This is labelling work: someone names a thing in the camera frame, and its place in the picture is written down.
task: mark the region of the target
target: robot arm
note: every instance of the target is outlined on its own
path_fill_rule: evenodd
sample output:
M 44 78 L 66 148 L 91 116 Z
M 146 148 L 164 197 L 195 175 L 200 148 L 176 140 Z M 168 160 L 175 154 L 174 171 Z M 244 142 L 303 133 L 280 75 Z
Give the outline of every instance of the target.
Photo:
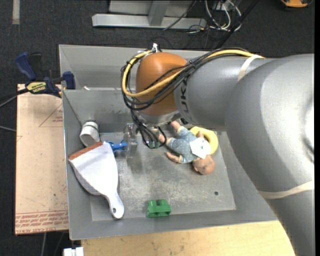
M 267 59 L 230 49 L 191 61 L 173 55 L 144 54 L 135 93 L 122 80 L 134 116 L 145 126 L 183 118 L 226 131 L 296 254 L 315 255 L 314 54 Z

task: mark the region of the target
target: gray robot arm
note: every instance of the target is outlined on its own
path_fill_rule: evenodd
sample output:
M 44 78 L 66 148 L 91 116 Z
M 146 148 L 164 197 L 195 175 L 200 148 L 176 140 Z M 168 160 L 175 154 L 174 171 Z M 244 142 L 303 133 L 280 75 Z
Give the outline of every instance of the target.
M 315 255 L 314 55 L 207 63 L 175 91 L 191 124 L 226 131 L 297 255 Z

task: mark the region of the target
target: wooden board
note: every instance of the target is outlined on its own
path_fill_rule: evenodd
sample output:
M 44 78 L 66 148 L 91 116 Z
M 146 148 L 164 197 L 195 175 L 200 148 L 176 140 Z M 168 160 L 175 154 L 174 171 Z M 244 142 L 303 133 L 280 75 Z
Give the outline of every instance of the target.
M 294 256 L 279 221 L 82 240 L 85 256 Z
M 62 100 L 25 93 L 17 97 L 14 232 L 69 228 Z

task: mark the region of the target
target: white dustpan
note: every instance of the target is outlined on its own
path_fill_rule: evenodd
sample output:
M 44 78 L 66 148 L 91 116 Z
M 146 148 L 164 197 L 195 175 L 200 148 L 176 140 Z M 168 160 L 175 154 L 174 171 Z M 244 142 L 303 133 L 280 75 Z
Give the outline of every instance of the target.
M 118 167 L 109 143 L 97 142 L 69 156 L 75 176 L 92 195 L 104 196 L 116 219 L 125 208 L 118 195 Z

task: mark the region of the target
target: baby doll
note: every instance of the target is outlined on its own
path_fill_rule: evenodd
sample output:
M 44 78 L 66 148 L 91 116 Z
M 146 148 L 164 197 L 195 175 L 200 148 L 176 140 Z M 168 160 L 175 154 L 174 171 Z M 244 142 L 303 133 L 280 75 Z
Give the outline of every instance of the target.
M 216 163 L 210 155 L 211 147 L 208 141 L 204 139 L 203 133 L 199 131 L 195 136 L 177 121 L 171 122 L 170 125 L 177 132 L 179 138 L 168 138 L 166 145 L 180 156 L 168 152 L 167 157 L 181 164 L 192 163 L 194 169 L 203 175 L 212 173 L 215 170 Z M 158 139 L 161 143 L 165 142 L 163 135 L 159 135 Z

